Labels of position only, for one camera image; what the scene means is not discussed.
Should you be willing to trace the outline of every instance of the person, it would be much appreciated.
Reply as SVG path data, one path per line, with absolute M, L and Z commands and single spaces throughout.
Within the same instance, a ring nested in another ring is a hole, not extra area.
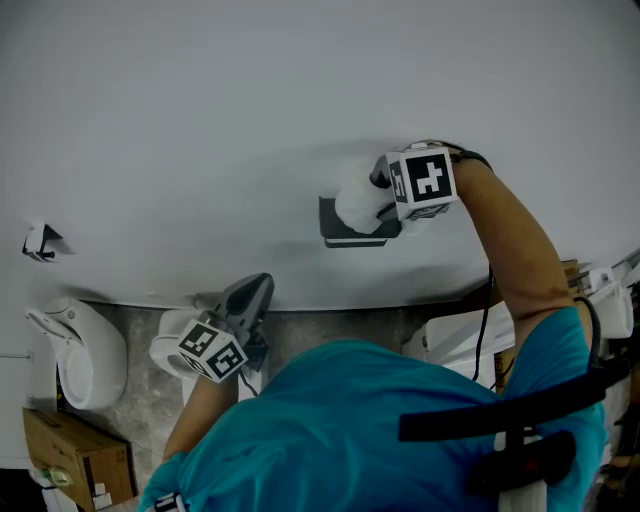
M 453 171 L 513 317 L 517 358 L 503 396 L 365 341 L 300 354 L 257 398 L 238 404 L 237 379 L 200 378 L 140 510 L 172 492 L 191 512 L 497 509 L 497 500 L 465 490 L 494 435 L 400 443 L 398 418 L 490 404 L 582 375 L 590 319 L 572 300 L 550 240 L 507 187 L 478 160 Z M 606 441 L 602 404 L 538 429 L 543 437 L 559 430 L 573 433 L 577 455 L 548 487 L 548 508 L 581 510 Z

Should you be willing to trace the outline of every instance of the black strap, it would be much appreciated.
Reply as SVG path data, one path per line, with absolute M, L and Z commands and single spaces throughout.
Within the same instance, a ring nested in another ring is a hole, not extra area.
M 487 405 L 403 414 L 399 441 L 444 441 L 522 430 L 604 400 L 606 389 L 629 375 L 629 361 L 588 373 L 543 391 Z
M 451 155 L 451 161 L 454 164 L 459 163 L 461 160 L 479 160 L 484 165 L 486 165 L 489 169 L 493 171 L 491 164 L 487 161 L 485 157 L 483 157 L 480 153 L 476 153 L 475 151 L 469 151 L 468 149 L 463 149 L 460 153 L 455 153 Z
M 470 494 L 495 497 L 498 493 L 545 480 L 553 485 L 569 474 L 576 442 L 567 431 L 555 432 L 533 443 L 483 456 L 467 481 Z
M 591 301 L 586 297 L 574 297 L 574 302 L 583 302 L 589 310 L 589 316 L 591 317 L 591 352 L 589 353 L 589 363 L 587 364 L 587 371 L 591 368 L 598 366 L 600 360 L 600 318 L 596 309 L 591 304 Z

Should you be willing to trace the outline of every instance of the white appliance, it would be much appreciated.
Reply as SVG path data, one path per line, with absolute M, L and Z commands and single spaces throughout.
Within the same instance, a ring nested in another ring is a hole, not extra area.
M 44 312 L 26 308 L 25 313 L 51 341 L 62 391 L 73 407 L 100 409 L 120 398 L 127 383 L 127 348 L 103 316 L 69 297 L 52 300 Z
M 449 368 L 473 378 L 476 344 L 483 311 L 432 318 L 402 346 L 402 354 Z M 504 302 L 489 309 L 480 352 L 477 382 L 490 388 L 495 384 L 494 354 L 515 345 L 513 320 Z

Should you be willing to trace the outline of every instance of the black cable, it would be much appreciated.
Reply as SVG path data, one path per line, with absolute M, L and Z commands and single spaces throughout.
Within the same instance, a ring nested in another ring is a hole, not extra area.
M 515 363 L 515 361 L 516 361 L 516 358 L 514 357 L 514 358 L 511 360 L 511 362 L 509 363 L 509 366 L 507 366 L 507 369 L 506 369 L 504 372 L 502 372 L 502 373 L 500 374 L 502 377 L 506 377 L 506 376 L 507 376 L 507 374 L 511 371 L 511 368 L 513 368 L 513 363 Z M 489 388 L 489 391 L 491 391 L 493 388 L 495 388 L 495 387 L 496 387 L 496 384 L 497 384 L 497 380 L 496 380 L 496 382 L 494 382 L 494 383 L 493 383 L 493 385 Z
M 476 344 L 476 371 L 473 374 L 473 381 L 478 380 L 480 375 L 480 352 L 482 351 L 482 338 L 487 328 L 487 319 L 489 318 L 489 306 L 491 304 L 491 290 L 493 289 L 493 269 L 489 266 L 489 281 L 487 283 L 487 299 L 484 304 L 484 313 L 482 313 L 482 324 L 480 325 L 480 334 L 478 335 L 478 343 Z
M 247 386 L 249 388 L 249 391 L 251 391 L 251 393 L 253 394 L 253 396 L 258 396 L 258 392 L 254 389 L 254 387 L 249 384 L 249 382 L 247 381 L 247 378 L 244 375 L 244 372 L 242 371 L 242 368 L 240 368 L 240 378 L 242 379 L 242 382 L 244 382 L 244 385 Z
M 589 316 L 591 317 L 591 352 L 589 353 L 589 363 L 587 364 L 587 371 L 591 368 L 598 366 L 600 359 L 600 318 L 596 313 L 591 301 L 585 297 L 575 297 L 574 302 L 584 302 L 589 310 Z

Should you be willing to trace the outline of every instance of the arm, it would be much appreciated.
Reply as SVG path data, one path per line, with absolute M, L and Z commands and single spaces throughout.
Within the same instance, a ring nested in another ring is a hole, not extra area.
M 490 169 L 477 160 L 453 168 L 458 195 L 513 317 L 519 351 L 546 317 L 574 306 L 560 259 L 540 225 Z M 586 317 L 582 313 L 584 324 L 588 312 Z
M 173 428 L 162 456 L 169 460 L 179 452 L 190 452 L 213 424 L 238 401 L 238 378 L 216 384 L 199 377 L 182 414 Z

